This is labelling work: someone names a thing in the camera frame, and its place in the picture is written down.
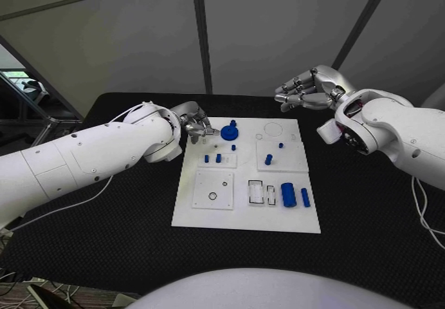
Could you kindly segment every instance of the textured black surface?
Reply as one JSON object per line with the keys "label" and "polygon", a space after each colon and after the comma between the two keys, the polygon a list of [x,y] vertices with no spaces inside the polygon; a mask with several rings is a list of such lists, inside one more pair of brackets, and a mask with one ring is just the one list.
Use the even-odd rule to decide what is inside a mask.
{"label": "textured black surface", "polygon": [[[445,251],[419,224],[411,177],[382,153],[363,156],[343,143],[324,144],[316,129],[332,111],[281,113],[280,104],[262,97],[108,93],[85,127],[110,121],[143,100],[167,108],[196,100],[215,117],[298,119],[321,234],[172,227],[182,155],[172,162],[141,161],[116,175],[100,198],[19,230],[3,267],[139,293],[206,270],[283,268],[336,278],[415,306],[445,301]],[[36,208],[25,220],[85,200],[104,185]],[[445,193],[429,186],[427,192],[427,219],[445,228]]]}

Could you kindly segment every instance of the circular hole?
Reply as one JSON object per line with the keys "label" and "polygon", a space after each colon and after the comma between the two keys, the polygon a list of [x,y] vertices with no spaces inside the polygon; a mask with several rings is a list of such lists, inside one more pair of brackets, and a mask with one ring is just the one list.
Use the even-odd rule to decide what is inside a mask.
{"label": "circular hole", "polygon": [[419,157],[421,152],[422,152],[422,151],[421,151],[419,149],[416,149],[416,150],[412,152],[412,155],[411,155],[411,156],[412,156],[414,159],[416,159],[416,158]]}

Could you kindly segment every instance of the white board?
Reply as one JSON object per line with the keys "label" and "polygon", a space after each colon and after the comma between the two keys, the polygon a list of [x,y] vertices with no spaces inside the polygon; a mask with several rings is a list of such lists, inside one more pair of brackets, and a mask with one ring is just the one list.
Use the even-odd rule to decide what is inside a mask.
{"label": "white board", "polygon": [[[224,140],[221,136],[206,136],[195,145],[190,139],[188,141],[172,226],[321,233],[297,120],[211,118],[212,126],[222,129],[232,119],[236,120],[239,130],[239,137],[234,141]],[[271,165],[264,164],[264,153],[257,157],[257,147],[260,152],[272,155]],[[222,154],[224,158],[225,155],[236,155],[235,168],[232,164],[215,167],[216,154]],[[209,165],[203,163],[205,155],[209,155]],[[198,175],[202,172],[206,174],[205,182],[202,175]],[[225,174],[226,177],[232,175],[232,196],[228,186],[221,187],[222,183],[228,182],[222,179]],[[249,203],[249,180],[262,181],[264,205]],[[285,182],[293,183],[296,189],[297,206],[291,208],[283,205],[281,184]],[[274,207],[268,206],[267,202],[267,186],[275,188]],[[308,190],[310,207],[304,207],[303,188]],[[224,192],[216,200],[224,198],[224,202],[234,201],[228,206],[211,200],[209,194],[216,191]]]}

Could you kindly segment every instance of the black mat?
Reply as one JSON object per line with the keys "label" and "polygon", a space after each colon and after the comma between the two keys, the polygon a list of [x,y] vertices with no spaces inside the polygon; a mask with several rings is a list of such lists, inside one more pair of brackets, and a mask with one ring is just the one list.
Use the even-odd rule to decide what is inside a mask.
{"label": "black mat", "polygon": [[[19,230],[2,267],[139,293],[206,270],[268,267],[336,278],[411,305],[445,301],[445,250],[419,224],[411,177],[382,153],[363,156],[343,143],[324,144],[316,129],[332,111],[281,113],[272,98],[261,97],[110,93],[85,127],[110,121],[143,100],[167,108],[196,100],[215,117],[298,119],[321,234],[172,227],[182,155],[172,162],[141,161],[116,175],[97,200]],[[52,201],[25,220],[85,200],[104,185]],[[429,186],[427,191],[427,219],[445,229],[445,193]]]}

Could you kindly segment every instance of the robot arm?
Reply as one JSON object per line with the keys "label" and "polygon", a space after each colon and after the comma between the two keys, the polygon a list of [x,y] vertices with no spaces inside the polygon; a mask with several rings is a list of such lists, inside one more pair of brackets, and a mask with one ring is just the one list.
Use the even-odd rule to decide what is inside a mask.
{"label": "robot arm", "polygon": [[[306,94],[303,87],[311,86]],[[296,106],[332,108],[334,118],[317,129],[327,144],[340,139],[369,155],[380,150],[408,174],[445,190],[445,113],[415,108],[399,95],[356,91],[342,74],[317,66],[275,90],[283,111]]]}
{"label": "robot arm", "polygon": [[195,141],[219,133],[196,102],[172,110],[144,102],[123,122],[0,157],[0,228],[52,199],[128,169],[141,157],[150,163],[173,160],[182,153],[182,127]]}

